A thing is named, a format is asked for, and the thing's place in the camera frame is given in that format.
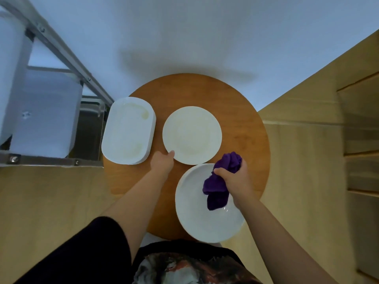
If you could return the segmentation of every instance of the screw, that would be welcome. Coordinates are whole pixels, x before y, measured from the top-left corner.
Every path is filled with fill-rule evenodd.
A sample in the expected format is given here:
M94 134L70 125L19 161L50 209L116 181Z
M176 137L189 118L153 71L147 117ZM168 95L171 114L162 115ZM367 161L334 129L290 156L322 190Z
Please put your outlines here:
M11 156L9 158L9 160L12 162L12 163L16 163L17 161L19 161L19 157L18 156Z

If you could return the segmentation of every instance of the person's right hand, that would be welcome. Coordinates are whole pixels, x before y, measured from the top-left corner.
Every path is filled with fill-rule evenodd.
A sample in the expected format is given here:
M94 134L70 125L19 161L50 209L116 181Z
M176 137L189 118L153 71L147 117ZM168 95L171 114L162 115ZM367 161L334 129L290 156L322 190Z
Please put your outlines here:
M215 168L213 172L225 180L226 187L233 196L234 204L238 208L244 199L255 197L249 177L248 165L244 159L242 160L241 168L236 173L228 172L225 168Z

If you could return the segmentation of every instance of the oval white plate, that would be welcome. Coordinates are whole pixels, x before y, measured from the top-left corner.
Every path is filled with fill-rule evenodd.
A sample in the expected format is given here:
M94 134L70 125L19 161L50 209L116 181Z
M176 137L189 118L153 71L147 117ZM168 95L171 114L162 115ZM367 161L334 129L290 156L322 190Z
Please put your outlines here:
M176 214L183 228L193 238L206 243L217 243L231 238L242 227L245 219L229 195L228 204L208 210L202 191L204 181L211 175L214 163L191 167L183 174L175 192Z
M222 132L217 119L201 107L182 107L163 126L163 143L175 151L179 162L196 165L207 162L220 149Z

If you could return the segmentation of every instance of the hand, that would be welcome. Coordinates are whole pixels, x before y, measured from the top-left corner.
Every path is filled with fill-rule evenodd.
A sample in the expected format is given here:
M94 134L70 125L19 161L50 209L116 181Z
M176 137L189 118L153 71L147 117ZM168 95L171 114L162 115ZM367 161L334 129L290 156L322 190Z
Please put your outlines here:
M175 152L172 150L167 155L156 151L150 161L151 170L168 175L174 166Z
M215 168L214 173L225 180L226 187L233 196L237 208L239 208L241 201L255 197L249 177L248 164L244 159L241 168L236 173L228 172L225 168Z

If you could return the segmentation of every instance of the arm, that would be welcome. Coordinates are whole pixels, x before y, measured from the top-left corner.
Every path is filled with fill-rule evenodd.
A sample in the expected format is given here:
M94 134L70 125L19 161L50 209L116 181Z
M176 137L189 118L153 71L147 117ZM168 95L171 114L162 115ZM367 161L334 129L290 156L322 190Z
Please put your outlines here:
M155 152L150 163L151 170L102 214L113 218L121 226L129 243L132 261L146 233L161 188L173 168L174 154L174 151L168 155Z
M256 198L244 160L234 174L223 168L216 168L215 174L225 180L275 284L337 283Z

